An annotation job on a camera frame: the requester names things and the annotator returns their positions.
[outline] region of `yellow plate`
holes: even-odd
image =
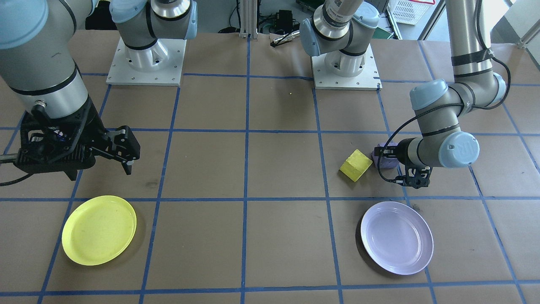
[[[137,216],[124,199],[104,195],[86,201],[69,216],[62,247],[75,263],[93,266],[109,262],[127,248]]]

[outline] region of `white basket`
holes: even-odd
[[[388,8],[396,22],[415,25],[435,0],[390,0]]]

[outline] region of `white plate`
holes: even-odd
[[[433,236],[426,221],[398,202],[380,202],[364,214],[362,242],[369,256],[395,274],[422,271],[433,256]]]

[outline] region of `metal rod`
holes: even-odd
[[[445,0],[439,0],[439,3],[437,3],[437,6],[435,7],[435,11],[433,14],[431,14],[431,17],[428,20],[428,23],[422,30],[422,33],[418,37],[418,40],[426,40],[433,31],[433,28],[441,18],[442,14],[444,13],[444,10],[446,9],[446,1]]]

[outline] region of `plate rim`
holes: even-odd
[[[119,250],[117,253],[115,253],[115,254],[113,254],[111,256],[108,256],[106,259],[103,259],[103,261],[98,261],[98,262],[95,262],[95,263],[94,262],[87,263],[87,262],[81,261],[81,259],[79,259],[79,256],[74,256],[73,253],[75,252],[75,250],[73,250],[73,246],[70,246],[70,244],[72,244],[72,242],[69,239],[69,236],[71,236],[71,232],[73,231],[73,228],[75,227],[75,223],[76,223],[77,218],[78,218],[78,217],[76,218],[76,217],[74,217],[72,215],[73,214],[79,214],[79,213],[83,212],[83,209],[88,208],[89,206],[91,206],[91,205],[95,204],[96,202],[99,202],[100,200],[103,200],[103,199],[120,202],[121,205],[123,207],[125,207],[126,210],[131,215],[131,219],[133,221],[133,229],[131,231],[130,237],[126,239],[125,244],[122,245],[122,249]],[[101,265],[101,264],[104,264],[104,263],[107,263],[107,262],[113,260],[115,257],[119,256],[122,252],[124,252],[124,250],[129,246],[129,244],[133,240],[133,237],[135,236],[136,230],[137,230],[137,213],[133,209],[133,206],[127,200],[125,200],[125,199],[123,199],[123,198],[121,198],[119,196],[115,196],[115,195],[96,196],[96,197],[94,197],[92,199],[89,199],[89,200],[85,201],[80,206],[75,208],[75,210],[67,218],[66,223],[64,224],[64,227],[62,228],[62,248],[64,249],[64,253],[69,257],[69,259],[72,260],[73,262],[77,263],[77,264],[84,265],[84,266]]]
[[[391,203],[391,204],[397,204],[395,206],[399,206],[399,208],[403,208],[405,207],[404,209],[408,209],[409,211],[412,211],[414,216],[418,216],[419,219],[422,220],[422,222],[426,225],[426,229],[427,229],[427,232],[429,233],[429,237],[430,237],[430,240],[431,240],[431,252],[429,254],[429,259],[427,260],[426,264],[422,266],[422,268],[420,268],[418,271],[414,271],[414,272],[397,272],[395,270],[392,270],[392,269],[389,269],[388,267],[385,267],[381,264],[379,264],[379,262],[374,258],[374,253],[373,251],[371,250],[369,244],[368,244],[368,241],[367,241],[367,228],[366,228],[366,221],[365,221],[365,218],[366,218],[366,214],[368,214],[369,212],[373,212],[373,209],[376,209],[377,207],[379,207],[380,205],[382,204],[387,204],[387,203]],[[379,202],[379,203],[376,203],[374,204],[373,206],[369,207],[369,209],[364,213],[364,215],[362,216],[362,220],[361,220],[361,223],[360,223],[360,236],[362,238],[362,243],[364,245],[364,248],[366,249],[369,257],[377,264],[379,265],[381,268],[383,268],[384,270],[387,270],[391,273],[394,273],[394,274],[398,274],[398,275],[412,275],[412,274],[416,274],[416,273],[419,273],[421,272],[422,270],[424,270],[427,265],[431,262],[431,259],[433,258],[433,252],[435,251],[435,244],[434,244],[434,240],[433,240],[433,233],[431,232],[431,228],[429,228],[429,225],[428,223],[426,222],[426,220],[418,213],[416,212],[416,210],[414,210],[413,208],[407,206],[406,204],[403,204],[403,203],[399,203],[399,202],[395,202],[395,201],[383,201],[383,202]]]

